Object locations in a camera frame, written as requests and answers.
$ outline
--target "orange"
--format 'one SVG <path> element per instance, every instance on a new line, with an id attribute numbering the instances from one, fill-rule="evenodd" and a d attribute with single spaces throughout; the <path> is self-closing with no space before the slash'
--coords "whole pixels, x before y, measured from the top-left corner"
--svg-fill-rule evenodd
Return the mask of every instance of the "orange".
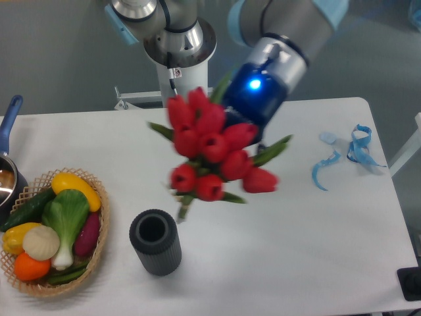
<path id="1" fill-rule="evenodd" d="M 41 278 L 48 273 L 50 267 L 50 259 L 38 261 L 32 259 L 26 252 L 18 255 L 14 261 L 14 273 L 21 281 L 31 281 Z"/>

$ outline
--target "tulip bouquet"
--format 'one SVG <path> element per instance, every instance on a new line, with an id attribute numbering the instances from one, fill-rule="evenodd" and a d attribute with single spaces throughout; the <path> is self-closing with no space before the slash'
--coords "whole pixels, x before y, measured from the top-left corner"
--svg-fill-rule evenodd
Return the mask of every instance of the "tulip bouquet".
<path id="1" fill-rule="evenodd" d="M 224 183 L 241 180 L 249 193 L 273 192 L 277 176 L 261 168 L 278 156 L 291 136 L 251 157 L 245 147 L 251 144 L 258 128 L 240 123 L 225 127 L 226 112 L 220 103 L 221 87 L 208 98 L 201 88 L 188 93 L 187 102 L 176 95 L 168 100 L 167 113 L 172 126 L 150 122 L 149 127 L 170 140 L 174 149 L 187 158 L 170 173 L 168 189 L 181 203 L 178 221 L 185 219 L 194 199 L 246 203 L 242 197 L 224 191 Z"/>

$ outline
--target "blue light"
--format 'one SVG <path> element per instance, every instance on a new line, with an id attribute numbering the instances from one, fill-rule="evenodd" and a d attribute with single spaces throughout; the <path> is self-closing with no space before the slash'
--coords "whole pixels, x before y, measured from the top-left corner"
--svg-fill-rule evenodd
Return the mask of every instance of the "blue light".
<path id="1" fill-rule="evenodd" d="M 262 82 L 259 79 L 253 79 L 252 81 L 250 81 L 249 87 L 253 90 L 257 90 L 260 88 L 261 84 Z"/>

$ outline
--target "saucepan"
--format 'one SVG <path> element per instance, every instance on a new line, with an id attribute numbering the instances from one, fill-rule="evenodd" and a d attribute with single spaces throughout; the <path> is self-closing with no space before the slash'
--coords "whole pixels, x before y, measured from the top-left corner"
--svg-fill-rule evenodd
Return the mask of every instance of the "saucepan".
<path id="1" fill-rule="evenodd" d="M 19 193 L 28 185 L 8 156 L 9 136 L 22 102 L 21 95 L 12 98 L 0 125 L 0 225 L 7 220 L 14 202 L 19 198 Z"/>

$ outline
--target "blue pot handle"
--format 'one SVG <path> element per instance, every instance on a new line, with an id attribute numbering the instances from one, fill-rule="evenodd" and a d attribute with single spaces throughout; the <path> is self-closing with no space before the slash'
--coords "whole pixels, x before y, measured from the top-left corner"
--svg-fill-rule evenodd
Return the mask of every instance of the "blue pot handle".
<path id="1" fill-rule="evenodd" d="M 14 120 L 18 116 L 20 106 L 22 105 L 24 98 L 21 95 L 15 95 L 11 104 L 7 108 L 5 118 L 0 125 L 0 153 L 9 153 L 9 136 L 13 127 Z"/>

